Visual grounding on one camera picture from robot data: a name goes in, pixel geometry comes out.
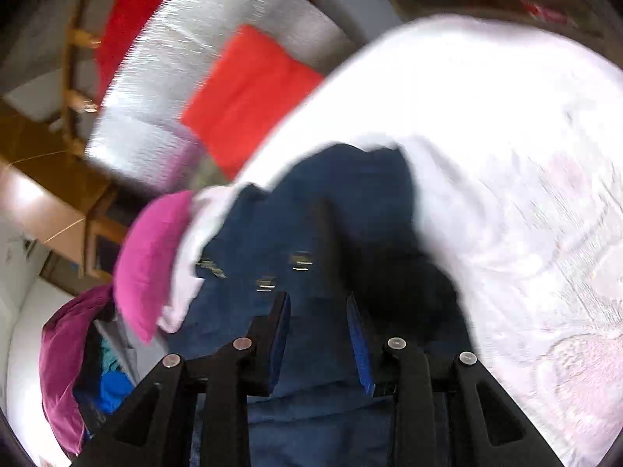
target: metal button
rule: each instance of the metal button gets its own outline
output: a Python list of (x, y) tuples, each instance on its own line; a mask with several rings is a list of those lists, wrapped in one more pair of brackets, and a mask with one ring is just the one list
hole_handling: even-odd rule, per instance
[(253, 344), (253, 342), (251, 342), (250, 338), (248, 338), (248, 337), (238, 337), (234, 341), (234, 348), (238, 349), (238, 351), (243, 351), (245, 349), (250, 348), (252, 344)]
[(471, 351), (463, 351), (459, 355), (459, 360), (461, 360), (461, 362), (465, 365), (473, 365), (478, 361), (478, 357)]
[(307, 272), (313, 265), (312, 255), (304, 251), (297, 251), (290, 257), (292, 270)]
[(392, 337), (387, 341), (387, 345), (390, 346), (391, 349), (404, 349), (407, 347), (407, 341), (401, 337)]
[(180, 355), (176, 354), (166, 355), (164, 358), (162, 358), (162, 364), (167, 369), (170, 369), (171, 367), (177, 367), (180, 364), (180, 361), (182, 361), (182, 358), (180, 358)]
[(212, 273), (219, 279), (224, 279), (227, 277), (225, 273), (220, 268), (218, 268), (218, 266), (212, 260), (201, 259), (199, 260), (197, 265), (201, 268), (207, 268), (208, 270), (211, 270)]
[(255, 281), (256, 291), (270, 292), (275, 290), (276, 279), (274, 277), (262, 277)]

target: silver fabric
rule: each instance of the silver fabric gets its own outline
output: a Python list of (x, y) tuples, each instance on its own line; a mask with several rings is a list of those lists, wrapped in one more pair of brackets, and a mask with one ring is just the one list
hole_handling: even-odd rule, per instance
[(320, 73), (354, 50), (307, 0), (165, 0), (108, 89), (86, 147), (89, 161), (148, 196), (187, 187), (205, 151), (180, 114), (244, 23)]

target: navy blue fabric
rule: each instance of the navy blue fabric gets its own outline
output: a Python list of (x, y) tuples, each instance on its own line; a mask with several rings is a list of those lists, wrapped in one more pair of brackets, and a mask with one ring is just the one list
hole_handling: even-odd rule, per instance
[[(314, 256), (322, 240), (312, 212), (329, 201), (340, 230), (361, 251), (380, 244), (415, 248), (413, 191), (400, 151), (337, 145), (299, 163), (272, 193), (253, 185), (242, 190), (203, 250), (202, 259), (226, 277), (197, 267), (205, 281), (169, 337), (172, 352), (195, 358), (245, 334), (272, 305), (272, 294), (256, 292), (258, 278), (274, 277), (276, 290), (292, 300), (279, 382), (269, 399), (249, 401), (253, 467), (386, 465), (390, 402), (373, 400), (359, 384), (346, 299), (332, 296)], [(314, 259), (307, 272), (292, 269), (291, 255), (301, 251)], [(458, 322), (466, 339), (460, 314)]]

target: white wall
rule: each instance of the white wall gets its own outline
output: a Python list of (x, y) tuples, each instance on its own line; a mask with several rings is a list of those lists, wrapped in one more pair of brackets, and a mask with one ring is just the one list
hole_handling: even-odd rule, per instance
[(36, 465), (40, 465), (40, 459), (55, 467), (70, 465), (41, 407), (39, 351), (43, 325), (72, 298), (37, 278), (13, 330), (7, 377), (7, 419)]
[(27, 259), (21, 232), (0, 216), (0, 409), (4, 412), (11, 333), (48, 253), (49, 249), (36, 244)]

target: mattress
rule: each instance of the mattress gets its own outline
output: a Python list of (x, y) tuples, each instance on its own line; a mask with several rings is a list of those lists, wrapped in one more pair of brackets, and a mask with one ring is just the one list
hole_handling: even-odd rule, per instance
[[(594, 466), (623, 427), (622, 125), (623, 73), (598, 54), (437, 16), (342, 65), (231, 188), (271, 189), (335, 142), (402, 146), (414, 228), (456, 282), (480, 360), (565, 465)], [(229, 205), (191, 225), (174, 290)]]

